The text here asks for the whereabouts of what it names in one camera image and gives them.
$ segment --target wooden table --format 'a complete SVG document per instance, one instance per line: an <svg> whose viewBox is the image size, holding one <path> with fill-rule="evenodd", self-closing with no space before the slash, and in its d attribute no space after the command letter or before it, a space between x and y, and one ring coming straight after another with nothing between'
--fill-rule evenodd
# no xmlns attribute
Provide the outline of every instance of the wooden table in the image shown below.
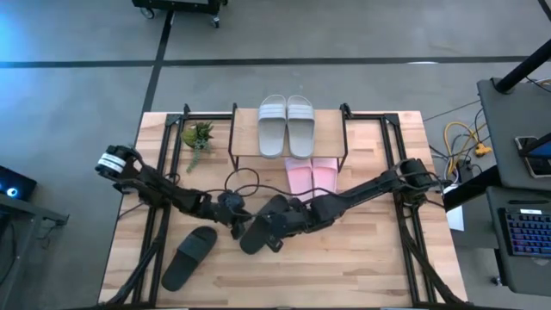
<svg viewBox="0 0 551 310"><path fill-rule="evenodd" d="M434 170L420 112L398 112L409 158L421 158ZM146 113L142 120L137 149L144 160L155 166L166 113ZM180 186L196 189L223 189L232 171L228 156L230 121L215 121L211 133L213 152L203 153L191 174L185 172L192 151L183 146L178 172ZM337 189L343 191L377 177L387 169L385 150L378 121L347 121L349 156L338 176ZM173 147L176 134L169 143ZM398 154L393 140L393 153ZM166 166L170 166L171 149ZM288 190L282 158L241 158L240 167L260 174L260 182ZM254 183L247 171L230 181L230 188ZM275 193L260 189L246 198L246 209L257 211ZM436 195L430 197L440 202ZM127 196L121 212L138 203ZM106 301L126 281L139 258L147 207L125 215L116 227L100 301ZM425 204L420 209L429 260L438 274L466 300L455 248L443 209ZM158 292L158 307L400 307L410 306L406 270L399 239L393 198L383 195L348 211L324 230L284 239L279 253L264 247L255 255L243 253L229 229L208 220L198 220L177 212L170 214L163 272L176 248L193 229L211 226L219 234L218 242L205 261L182 289ZM416 276L422 300L426 301L420 267ZM151 268L145 275L148 292Z"/></svg>

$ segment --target white slide sandal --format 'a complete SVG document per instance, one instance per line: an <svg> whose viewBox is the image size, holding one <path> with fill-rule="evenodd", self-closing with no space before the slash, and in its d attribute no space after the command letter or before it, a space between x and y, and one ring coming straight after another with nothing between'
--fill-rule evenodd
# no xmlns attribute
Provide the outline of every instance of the white slide sandal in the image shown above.
<svg viewBox="0 0 551 310"><path fill-rule="evenodd" d="M313 155L314 111L312 104L303 96L291 96L287 100L287 127L289 151L297 159Z"/></svg>
<svg viewBox="0 0 551 310"><path fill-rule="evenodd" d="M285 140L286 100L284 96L268 96L258 109L258 148L265 158L278 158Z"/></svg>

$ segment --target slide sandal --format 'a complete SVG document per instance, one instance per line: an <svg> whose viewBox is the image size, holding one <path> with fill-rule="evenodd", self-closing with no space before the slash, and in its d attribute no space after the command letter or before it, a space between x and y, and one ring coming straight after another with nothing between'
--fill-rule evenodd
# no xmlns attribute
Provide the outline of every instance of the slide sandal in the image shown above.
<svg viewBox="0 0 551 310"><path fill-rule="evenodd" d="M287 210L287 198L283 195L275 195L264 207L262 207L258 214L279 214ZM264 217L258 216L239 241L239 246L243 252L252 255L260 251L266 244L268 244L269 248L274 252L278 252L283 246L281 240L272 236L269 229L269 222Z"/></svg>
<svg viewBox="0 0 551 310"><path fill-rule="evenodd" d="M310 159L285 158L285 170L291 193L297 194L312 189L312 162ZM301 202L313 198L312 192L296 196Z"/></svg>
<svg viewBox="0 0 551 310"><path fill-rule="evenodd" d="M216 231L208 226L194 229L178 246L161 283L170 292L182 288L197 266L203 261L216 243Z"/></svg>
<svg viewBox="0 0 551 310"><path fill-rule="evenodd" d="M334 193L337 190L337 159L336 158L314 158L313 187L327 189ZM323 190L316 189L314 196L327 195Z"/></svg>
<svg viewBox="0 0 551 310"><path fill-rule="evenodd" d="M258 148L265 158L278 158L283 153L285 105L284 96L272 95L264 99L258 109Z"/></svg>
<svg viewBox="0 0 551 310"><path fill-rule="evenodd" d="M297 159L313 155L314 112L312 104L303 96L291 96L287 100L287 127L289 151Z"/></svg>

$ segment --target white paper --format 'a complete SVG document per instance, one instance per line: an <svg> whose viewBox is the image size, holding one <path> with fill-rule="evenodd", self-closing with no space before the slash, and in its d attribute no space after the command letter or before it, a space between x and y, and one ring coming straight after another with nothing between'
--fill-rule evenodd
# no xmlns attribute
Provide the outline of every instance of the white paper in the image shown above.
<svg viewBox="0 0 551 310"><path fill-rule="evenodd" d="M457 185L453 184L444 189L444 194L448 193L452 189L456 189ZM465 224L463 222L463 206L459 206L446 213L448 218L448 226L450 229L456 231L465 231Z"/></svg>

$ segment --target concrete floor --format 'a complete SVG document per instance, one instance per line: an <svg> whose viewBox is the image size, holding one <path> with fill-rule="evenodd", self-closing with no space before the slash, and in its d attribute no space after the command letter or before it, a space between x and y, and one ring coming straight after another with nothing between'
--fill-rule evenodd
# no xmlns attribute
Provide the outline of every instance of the concrete floor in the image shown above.
<svg viewBox="0 0 551 310"><path fill-rule="evenodd" d="M347 102L355 110L420 110L429 118L478 99L478 80L504 76L517 63L503 57L534 52L551 28L536 0L230 0L218 30L207 16L176 13L161 56L363 64L167 66L147 96L165 16L146 20L127 0L0 2L0 131L9 133L0 135L0 164L38 181L35 203L71 214L47 251L33 249L14 309L96 303L121 196L93 169L107 145L134 142L144 104L152 111L179 111L184 103L218 111L232 102L256 107L269 94L301 94L319 109ZM380 58L447 63L378 65ZM545 77L549 64L532 75ZM444 126L470 124L479 109L475 103L427 121L429 142L444 151ZM491 155L475 160L482 168L494 164ZM475 304L542 309L551 302L493 287L490 250L457 252Z"/></svg>

